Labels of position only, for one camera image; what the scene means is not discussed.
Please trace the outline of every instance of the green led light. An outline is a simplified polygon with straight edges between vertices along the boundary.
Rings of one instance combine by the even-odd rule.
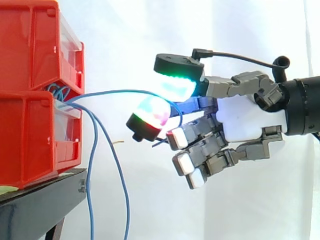
[[[194,81],[179,76],[157,74],[155,80],[156,89],[154,91],[172,102],[186,101],[192,96],[196,88]]]

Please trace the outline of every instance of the black base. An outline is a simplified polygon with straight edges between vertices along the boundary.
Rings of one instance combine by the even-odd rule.
[[[285,107],[287,135],[320,132],[320,76],[281,83],[288,103]]]

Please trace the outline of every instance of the robotic hand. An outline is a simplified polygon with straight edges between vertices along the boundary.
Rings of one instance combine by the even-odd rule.
[[[275,81],[261,71],[243,72],[230,79],[203,76],[201,58],[224,56],[272,68]],[[179,176],[191,189],[201,187],[208,177],[239,161],[270,157],[269,143],[282,141],[282,133],[305,135],[320,132],[320,77],[286,81],[288,58],[273,64],[238,55],[194,49],[192,56],[158,54],[154,70],[196,82],[193,97],[178,103],[183,114],[203,111],[204,115],[166,133]],[[171,108],[170,117],[178,113]],[[242,143],[236,149],[229,143]]]

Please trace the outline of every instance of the multicolored led light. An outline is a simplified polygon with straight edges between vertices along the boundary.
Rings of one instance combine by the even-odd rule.
[[[171,102],[184,102],[195,91],[196,83],[188,78],[157,74],[155,89],[152,91]],[[162,98],[149,96],[143,100],[134,112],[140,119],[151,126],[162,129],[171,113],[168,102]]]

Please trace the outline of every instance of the white fingertip pad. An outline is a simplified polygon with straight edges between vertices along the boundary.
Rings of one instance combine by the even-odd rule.
[[[194,164],[192,163],[188,153],[183,153],[177,156],[177,160],[183,175],[188,175],[195,170]]]
[[[188,147],[188,140],[186,138],[184,130],[181,127],[173,129],[171,133],[174,137],[178,149],[184,149]]]
[[[196,168],[192,173],[188,175],[189,184],[192,189],[197,189],[202,187],[206,181],[202,175],[202,172],[199,168]]]

